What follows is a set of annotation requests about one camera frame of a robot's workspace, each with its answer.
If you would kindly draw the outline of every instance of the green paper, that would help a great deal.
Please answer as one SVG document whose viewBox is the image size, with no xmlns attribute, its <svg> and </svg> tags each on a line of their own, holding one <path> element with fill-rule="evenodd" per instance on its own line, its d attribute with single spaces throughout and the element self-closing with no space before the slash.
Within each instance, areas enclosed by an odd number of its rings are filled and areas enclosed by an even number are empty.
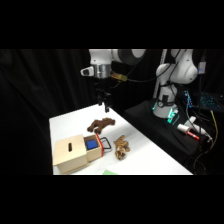
<svg viewBox="0 0 224 224">
<path fill-rule="evenodd" d="M 109 170 L 106 170 L 104 173 L 103 173 L 104 176 L 118 176 L 118 174 L 116 173 L 112 173 L 110 172 Z"/>
</svg>

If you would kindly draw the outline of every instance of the wooden box lid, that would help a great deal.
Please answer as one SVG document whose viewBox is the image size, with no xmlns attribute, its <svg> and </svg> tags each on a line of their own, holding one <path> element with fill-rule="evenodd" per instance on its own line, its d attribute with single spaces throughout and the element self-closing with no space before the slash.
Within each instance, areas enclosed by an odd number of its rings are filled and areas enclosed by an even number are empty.
<svg viewBox="0 0 224 224">
<path fill-rule="evenodd" d="M 86 156 L 86 154 L 87 151 L 83 135 L 57 141 L 55 143 L 53 166 L 57 166 L 75 158 Z"/>
</svg>

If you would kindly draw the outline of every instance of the wooden box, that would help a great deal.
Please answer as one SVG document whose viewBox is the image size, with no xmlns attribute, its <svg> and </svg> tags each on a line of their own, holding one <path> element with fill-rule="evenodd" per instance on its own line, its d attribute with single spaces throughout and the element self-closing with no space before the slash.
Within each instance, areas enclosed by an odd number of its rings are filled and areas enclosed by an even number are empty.
<svg viewBox="0 0 224 224">
<path fill-rule="evenodd" d="M 96 140 L 98 148 L 87 151 L 86 142 Z M 82 135 L 63 139 L 55 143 L 53 166 L 62 175 L 83 169 L 93 160 L 103 157 L 103 146 L 98 135 Z"/>
</svg>

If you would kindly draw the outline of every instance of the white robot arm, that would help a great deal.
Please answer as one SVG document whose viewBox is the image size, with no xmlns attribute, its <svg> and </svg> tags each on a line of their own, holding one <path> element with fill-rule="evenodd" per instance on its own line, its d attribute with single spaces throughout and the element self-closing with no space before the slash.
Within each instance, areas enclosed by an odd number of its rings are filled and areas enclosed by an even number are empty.
<svg viewBox="0 0 224 224">
<path fill-rule="evenodd" d="M 193 64 L 192 54 L 193 49 L 172 49 L 175 64 L 162 64 L 157 69 L 160 93 L 153 111 L 157 117 L 169 118 L 177 94 L 174 83 L 189 84 L 197 78 L 198 70 Z"/>
<path fill-rule="evenodd" d="M 90 49 L 91 67 L 81 70 L 83 76 L 106 79 L 111 75 L 112 61 L 136 65 L 145 54 L 145 49 Z"/>
<path fill-rule="evenodd" d="M 98 79 L 97 99 L 99 105 L 104 102 L 106 112 L 112 106 L 112 96 L 108 84 L 111 76 L 112 61 L 136 65 L 139 63 L 146 49 L 90 49 L 91 67 L 83 69 L 83 76 L 92 76 Z M 174 64 L 162 64 L 157 69 L 160 84 L 160 94 L 154 115 L 160 118 L 168 118 L 175 103 L 177 89 L 173 83 L 189 84 L 198 74 L 197 68 L 192 61 L 193 49 L 172 49 L 171 55 Z"/>
<path fill-rule="evenodd" d="M 111 76 L 112 62 L 136 65 L 144 57 L 146 49 L 90 49 L 89 51 L 91 67 L 81 70 L 81 74 L 98 79 L 97 100 L 99 105 L 104 102 L 106 112 L 109 112 L 112 96 L 108 78 Z"/>
</svg>

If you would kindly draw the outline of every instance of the electronic device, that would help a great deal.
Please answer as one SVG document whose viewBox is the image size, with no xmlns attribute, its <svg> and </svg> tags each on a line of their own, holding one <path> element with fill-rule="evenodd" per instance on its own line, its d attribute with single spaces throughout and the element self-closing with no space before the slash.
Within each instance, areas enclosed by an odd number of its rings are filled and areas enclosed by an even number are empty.
<svg viewBox="0 0 224 224">
<path fill-rule="evenodd" d="M 199 94 L 193 91 L 185 91 L 189 95 L 189 108 L 199 107 Z M 224 113 L 224 97 L 220 94 L 202 92 L 200 96 L 201 110 Z"/>
</svg>

